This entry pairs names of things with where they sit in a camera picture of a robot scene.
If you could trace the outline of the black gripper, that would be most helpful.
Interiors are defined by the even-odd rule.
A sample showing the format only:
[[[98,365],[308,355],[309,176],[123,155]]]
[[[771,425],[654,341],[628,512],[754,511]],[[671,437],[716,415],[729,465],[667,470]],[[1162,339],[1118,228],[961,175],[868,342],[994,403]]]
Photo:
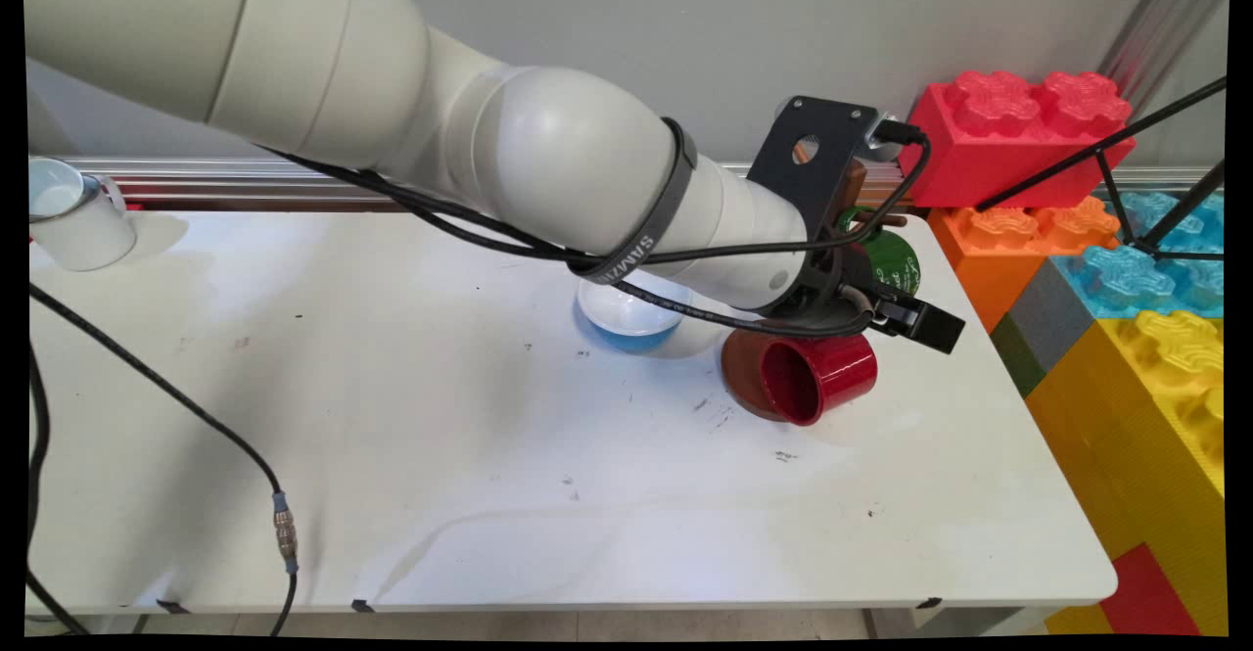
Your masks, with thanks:
[[[787,293],[768,307],[768,324],[832,334],[837,327],[898,336],[940,353],[952,353],[966,320],[913,295],[880,295],[865,245],[809,250]]]

